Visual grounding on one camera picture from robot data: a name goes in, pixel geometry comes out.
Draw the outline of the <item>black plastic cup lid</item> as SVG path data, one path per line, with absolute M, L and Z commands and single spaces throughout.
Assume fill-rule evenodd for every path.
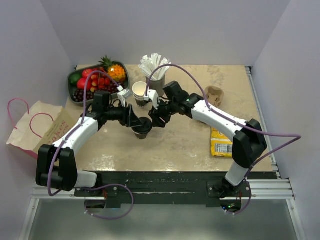
M 141 126 L 137 126 L 135 132 L 139 134 L 148 134 L 153 127 L 152 121 L 147 117 L 140 117 L 139 120 Z

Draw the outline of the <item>black paper coffee cup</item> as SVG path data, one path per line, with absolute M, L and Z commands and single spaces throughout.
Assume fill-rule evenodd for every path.
M 133 133 L 139 140 L 144 140 L 147 138 L 150 130 L 132 128 Z

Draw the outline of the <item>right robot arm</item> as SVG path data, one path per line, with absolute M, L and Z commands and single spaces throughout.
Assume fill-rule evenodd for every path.
M 260 133 L 260 123 L 255 119 L 245 121 L 229 115 L 206 103 L 202 96 L 182 90 L 176 81 L 168 83 L 163 90 L 167 101 L 161 100 L 155 90 L 147 90 L 143 96 L 144 100 L 153 105 L 149 111 L 153 126 L 164 128 L 172 115 L 180 114 L 225 135 L 232 141 L 233 164 L 225 175 L 222 189 L 227 196 L 235 196 L 241 190 L 240 183 L 252 164 L 267 149 L 265 137 Z

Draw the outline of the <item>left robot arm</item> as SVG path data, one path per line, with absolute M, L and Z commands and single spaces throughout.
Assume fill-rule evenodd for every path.
M 147 117 L 137 117 L 131 104 L 113 106 L 111 94 L 98 91 L 93 103 L 84 109 L 76 125 L 61 139 L 51 145 L 44 144 L 38 150 L 36 184 L 52 190 L 71 191 L 85 188 L 92 196 L 99 196 L 104 184 L 97 180 L 95 172 L 78 170 L 76 155 L 84 144 L 95 135 L 107 122 L 118 121 L 122 126 L 131 128 L 144 139 L 152 129 L 152 122 Z

